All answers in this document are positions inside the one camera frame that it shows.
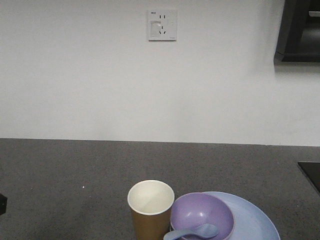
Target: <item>paper cup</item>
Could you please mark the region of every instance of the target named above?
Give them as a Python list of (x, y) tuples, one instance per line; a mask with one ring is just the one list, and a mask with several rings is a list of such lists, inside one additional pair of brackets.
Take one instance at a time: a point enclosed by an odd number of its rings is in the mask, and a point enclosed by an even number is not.
[(158, 180), (141, 181), (130, 189), (127, 200), (136, 239), (163, 240), (175, 201), (172, 188)]

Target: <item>white wall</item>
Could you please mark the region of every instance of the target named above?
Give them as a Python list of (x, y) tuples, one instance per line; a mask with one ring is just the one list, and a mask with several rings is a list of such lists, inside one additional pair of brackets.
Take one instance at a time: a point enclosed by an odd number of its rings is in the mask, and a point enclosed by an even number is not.
[(320, 146), (319, 65), (273, 65), (283, 4), (1, 0), (0, 137)]

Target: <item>plastic bowl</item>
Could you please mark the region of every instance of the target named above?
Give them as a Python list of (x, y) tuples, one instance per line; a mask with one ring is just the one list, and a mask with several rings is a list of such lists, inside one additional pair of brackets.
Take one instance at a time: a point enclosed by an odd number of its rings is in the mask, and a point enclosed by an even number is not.
[[(230, 208), (219, 198), (201, 192), (179, 197), (172, 205), (171, 226), (173, 230), (194, 229), (202, 224), (213, 224), (219, 234), (210, 240), (227, 240), (235, 225)], [(184, 240), (201, 240), (197, 236), (184, 236)]]

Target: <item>white outlet cover plate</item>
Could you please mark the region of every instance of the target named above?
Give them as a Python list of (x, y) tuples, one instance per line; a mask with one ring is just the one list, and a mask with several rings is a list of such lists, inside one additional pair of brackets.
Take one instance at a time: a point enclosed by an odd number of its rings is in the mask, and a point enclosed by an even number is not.
[(176, 41), (178, 12), (174, 9), (154, 9), (148, 11), (148, 40)]

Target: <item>plastic spoon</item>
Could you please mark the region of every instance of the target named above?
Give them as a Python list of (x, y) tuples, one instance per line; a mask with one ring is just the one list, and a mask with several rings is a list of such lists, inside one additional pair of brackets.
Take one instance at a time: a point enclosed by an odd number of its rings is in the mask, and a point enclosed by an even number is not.
[(173, 230), (164, 235), (163, 240), (175, 240), (186, 235), (195, 235), (201, 239), (210, 239), (217, 236), (219, 229), (212, 224), (205, 223), (194, 229)]

